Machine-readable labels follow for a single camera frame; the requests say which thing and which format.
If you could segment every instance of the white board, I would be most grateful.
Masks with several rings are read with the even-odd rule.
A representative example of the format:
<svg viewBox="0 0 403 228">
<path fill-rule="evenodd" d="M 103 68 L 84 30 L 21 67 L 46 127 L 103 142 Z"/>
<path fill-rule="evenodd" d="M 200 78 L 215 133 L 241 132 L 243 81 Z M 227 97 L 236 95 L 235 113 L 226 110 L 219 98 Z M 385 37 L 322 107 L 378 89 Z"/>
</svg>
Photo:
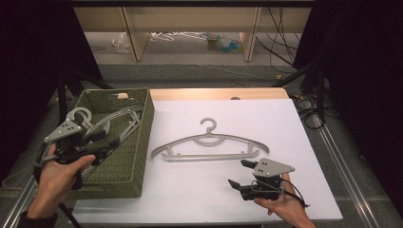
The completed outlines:
<svg viewBox="0 0 403 228">
<path fill-rule="evenodd" d="M 281 220 L 251 200 L 244 201 L 228 179 L 249 185 L 252 169 L 240 160 L 168 162 L 151 151 L 178 139 L 206 133 L 217 122 L 215 134 L 239 136 L 266 144 L 254 159 L 268 158 L 296 168 L 290 174 L 307 204 L 311 219 L 342 219 L 317 158 L 291 100 L 160 101 L 154 102 L 155 116 L 148 146 L 143 195 L 138 199 L 79 200 L 74 217 L 82 224 L 114 225 L 211 225 L 254 224 Z M 239 153 L 239 144 L 215 148 L 197 145 L 173 147 L 200 153 Z"/>
</svg>

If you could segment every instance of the clothes hanger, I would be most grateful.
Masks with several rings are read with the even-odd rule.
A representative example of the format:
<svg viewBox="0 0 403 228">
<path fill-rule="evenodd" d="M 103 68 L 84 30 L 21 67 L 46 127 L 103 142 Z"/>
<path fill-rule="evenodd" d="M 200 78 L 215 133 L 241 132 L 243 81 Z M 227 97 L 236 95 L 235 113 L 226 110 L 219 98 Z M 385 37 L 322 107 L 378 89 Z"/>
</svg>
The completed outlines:
<svg viewBox="0 0 403 228">
<path fill-rule="evenodd" d="M 169 162 L 199 162 L 199 161 L 246 159 L 246 158 L 256 157 L 257 154 L 259 153 L 259 149 L 265 151 L 266 153 L 269 153 L 269 151 L 270 151 L 269 147 L 267 147 L 267 145 L 265 145 L 261 142 L 256 142 L 253 140 L 249 140 L 249 139 L 245 139 L 245 138 L 233 136 L 233 135 L 213 134 L 213 133 L 211 133 L 211 131 L 216 128 L 216 126 L 217 126 L 216 121 L 212 118 L 204 118 L 201 120 L 201 124 L 204 124 L 204 122 L 206 122 L 206 121 L 211 122 L 213 124 L 213 126 L 207 127 L 207 132 L 205 134 L 185 137 L 183 139 L 161 145 L 161 146 L 155 148 L 151 152 L 151 158 L 153 159 L 155 156 L 157 156 L 159 153 L 163 152 L 164 150 L 166 150 L 167 153 L 163 153 L 162 156 L 166 161 L 169 161 Z M 213 147 L 213 146 L 221 144 L 222 142 L 224 142 L 226 140 L 245 143 L 247 145 L 247 151 L 246 152 L 242 151 L 238 154 L 209 154 L 209 155 L 206 155 L 206 154 L 184 155 L 184 154 L 176 154 L 172 151 L 173 146 L 181 144 L 181 143 L 194 142 L 203 147 Z"/>
</svg>

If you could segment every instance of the green basket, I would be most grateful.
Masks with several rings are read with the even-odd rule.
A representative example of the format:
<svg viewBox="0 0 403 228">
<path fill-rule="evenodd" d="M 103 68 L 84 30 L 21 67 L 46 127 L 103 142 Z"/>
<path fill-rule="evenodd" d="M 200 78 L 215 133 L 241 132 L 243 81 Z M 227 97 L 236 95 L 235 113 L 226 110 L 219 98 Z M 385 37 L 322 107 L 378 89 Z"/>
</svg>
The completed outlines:
<svg viewBox="0 0 403 228">
<path fill-rule="evenodd" d="M 85 107 L 93 124 L 122 108 L 143 105 L 140 126 L 107 157 L 84 181 L 83 188 L 70 191 L 69 200 L 125 199 L 142 195 L 145 160 L 154 105 L 148 88 L 89 89 L 83 91 L 76 107 Z M 106 141 L 118 137 L 132 120 L 129 115 L 110 122 Z"/>
</svg>

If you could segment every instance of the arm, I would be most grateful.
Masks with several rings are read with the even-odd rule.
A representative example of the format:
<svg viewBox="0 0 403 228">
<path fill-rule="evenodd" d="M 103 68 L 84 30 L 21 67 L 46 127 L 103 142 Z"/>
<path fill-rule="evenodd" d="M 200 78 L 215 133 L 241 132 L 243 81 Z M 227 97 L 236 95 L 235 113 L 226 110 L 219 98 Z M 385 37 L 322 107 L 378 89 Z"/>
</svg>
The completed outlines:
<svg viewBox="0 0 403 228">
<path fill-rule="evenodd" d="M 52 154 L 55 146 L 49 149 Z M 28 211 L 22 214 L 22 227 L 24 222 L 54 222 L 57 219 L 56 209 L 67 198 L 67 193 L 76 181 L 77 171 L 84 169 L 95 160 L 95 156 L 88 155 L 80 158 L 71 164 L 59 164 L 56 161 L 49 161 L 42 170 L 39 181 L 38 192 L 30 205 Z"/>
<path fill-rule="evenodd" d="M 283 174 L 282 178 L 285 180 L 290 180 L 288 174 Z M 295 190 L 290 183 L 286 182 L 284 186 L 285 190 L 295 194 Z M 276 213 L 280 218 L 287 221 L 291 225 L 298 228 L 313 228 L 316 227 L 311 220 L 308 218 L 308 215 L 305 212 L 305 209 L 302 207 L 300 202 L 290 196 L 281 195 L 281 197 L 277 200 L 267 200 L 267 199 L 255 199 L 255 203 L 267 208 L 267 215 L 271 216 Z"/>
</svg>

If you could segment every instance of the tripod leg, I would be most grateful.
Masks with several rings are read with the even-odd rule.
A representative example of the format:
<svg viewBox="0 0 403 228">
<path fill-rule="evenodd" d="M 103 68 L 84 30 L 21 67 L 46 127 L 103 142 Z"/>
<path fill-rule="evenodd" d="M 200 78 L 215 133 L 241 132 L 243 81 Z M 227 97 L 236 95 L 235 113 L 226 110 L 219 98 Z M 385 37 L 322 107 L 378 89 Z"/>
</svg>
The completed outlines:
<svg viewBox="0 0 403 228">
<path fill-rule="evenodd" d="M 283 87 L 283 86 L 293 82 L 295 79 L 299 78 L 300 76 L 303 76 L 303 75 L 306 75 L 306 74 L 310 73 L 311 69 L 312 69 L 312 64 L 304 66 L 303 68 L 301 68 L 297 72 L 295 72 L 295 73 L 291 74 L 290 76 L 288 76 L 286 79 L 274 84 L 273 87 Z"/>
<path fill-rule="evenodd" d="M 100 81 L 98 79 L 95 79 L 93 77 L 90 77 L 89 75 L 86 75 L 81 70 L 78 70 L 78 69 L 75 69 L 75 68 L 70 68 L 69 71 L 71 73 L 73 73 L 76 77 L 81 77 L 81 78 L 91 82 L 92 84 L 96 85 L 99 88 L 103 88 L 103 89 L 111 89 L 111 88 L 113 88 L 112 86 L 107 85 L 107 84 L 105 84 L 104 82 L 102 82 L 102 81 Z"/>
</svg>

